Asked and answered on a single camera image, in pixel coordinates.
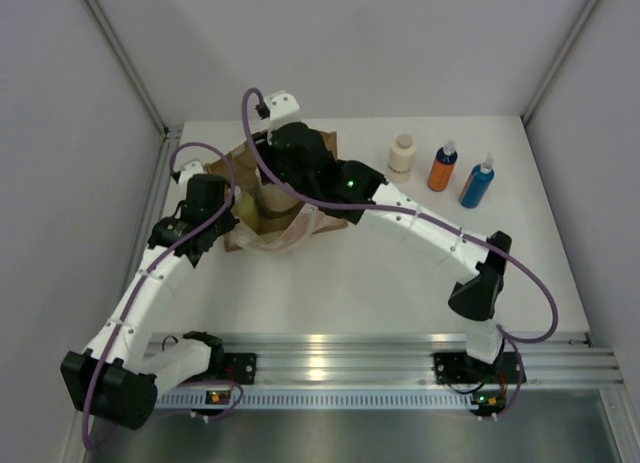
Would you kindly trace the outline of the blue orange spray bottle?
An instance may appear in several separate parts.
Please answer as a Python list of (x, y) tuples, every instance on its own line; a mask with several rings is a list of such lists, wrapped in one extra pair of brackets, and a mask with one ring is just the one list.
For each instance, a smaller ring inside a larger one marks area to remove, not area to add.
[(441, 192), (446, 189), (457, 160), (456, 142), (448, 140), (438, 149), (427, 179), (427, 185), (432, 191)]

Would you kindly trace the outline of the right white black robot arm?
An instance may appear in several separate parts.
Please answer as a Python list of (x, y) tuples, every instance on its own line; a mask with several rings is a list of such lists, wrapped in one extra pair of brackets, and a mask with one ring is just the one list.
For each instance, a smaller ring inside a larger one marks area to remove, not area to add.
[(343, 160), (319, 131), (289, 123), (255, 143), (263, 179), (325, 214), (388, 233), (445, 266), (455, 284), (449, 308), (465, 323), (465, 353), (445, 360), (443, 384), (482, 384), (496, 378), (505, 339), (493, 320), (504, 287), (510, 237), (503, 232), (467, 236), (463, 229), (427, 212), (367, 164)]

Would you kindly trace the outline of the beige pump bottle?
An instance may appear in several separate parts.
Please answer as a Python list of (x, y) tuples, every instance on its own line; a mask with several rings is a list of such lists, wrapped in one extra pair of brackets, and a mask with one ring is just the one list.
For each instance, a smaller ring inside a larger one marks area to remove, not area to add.
[(260, 211), (268, 218), (279, 218), (297, 211), (302, 202), (273, 183), (256, 183), (256, 198)]

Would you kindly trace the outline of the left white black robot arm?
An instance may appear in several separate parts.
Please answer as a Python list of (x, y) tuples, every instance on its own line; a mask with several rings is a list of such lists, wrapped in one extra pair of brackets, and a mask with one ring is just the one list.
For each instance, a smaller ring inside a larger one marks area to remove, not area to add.
[(221, 176), (196, 174), (186, 186), (176, 216), (152, 229), (141, 265), (99, 333), (80, 352), (70, 351), (61, 374), (74, 407), (137, 430), (149, 419), (158, 397), (192, 377), (207, 383), (226, 369), (223, 343), (206, 332), (183, 335), (168, 352), (145, 352), (175, 293), (217, 238), (237, 224), (233, 190)]

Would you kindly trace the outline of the dark blue spray bottle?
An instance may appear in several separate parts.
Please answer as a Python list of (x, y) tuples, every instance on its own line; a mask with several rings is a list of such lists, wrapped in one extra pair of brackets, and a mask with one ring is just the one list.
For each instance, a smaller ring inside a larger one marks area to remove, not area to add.
[(459, 196), (459, 203), (468, 209), (476, 208), (495, 178), (495, 160), (491, 153), (473, 167)]

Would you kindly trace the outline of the white round cap bottle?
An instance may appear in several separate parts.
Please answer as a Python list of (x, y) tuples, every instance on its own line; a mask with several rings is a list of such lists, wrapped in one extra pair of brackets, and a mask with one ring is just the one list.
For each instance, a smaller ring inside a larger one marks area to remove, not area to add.
[(409, 180), (417, 146), (409, 134), (399, 135), (392, 143), (387, 161), (386, 176), (393, 183)]

